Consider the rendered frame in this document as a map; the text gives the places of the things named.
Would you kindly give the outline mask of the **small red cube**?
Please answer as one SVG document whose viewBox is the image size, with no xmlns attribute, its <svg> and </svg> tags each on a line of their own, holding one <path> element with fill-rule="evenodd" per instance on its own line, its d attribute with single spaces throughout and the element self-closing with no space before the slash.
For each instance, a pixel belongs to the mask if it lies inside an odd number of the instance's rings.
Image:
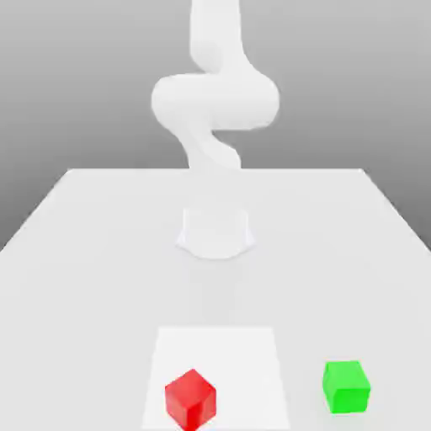
<svg viewBox="0 0 431 431">
<path fill-rule="evenodd" d="M 191 369 L 165 386 L 168 415 L 183 431 L 197 431 L 217 413 L 216 389 Z"/>
</svg>

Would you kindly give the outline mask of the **small green cube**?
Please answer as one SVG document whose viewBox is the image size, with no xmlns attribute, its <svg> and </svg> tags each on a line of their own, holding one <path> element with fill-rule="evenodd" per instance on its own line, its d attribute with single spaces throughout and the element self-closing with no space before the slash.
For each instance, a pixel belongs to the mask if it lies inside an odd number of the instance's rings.
<svg viewBox="0 0 431 431">
<path fill-rule="evenodd" d="M 328 361 L 322 389 L 332 414 L 365 412 L 371 385 L 358 360 Z"/>
</svg>

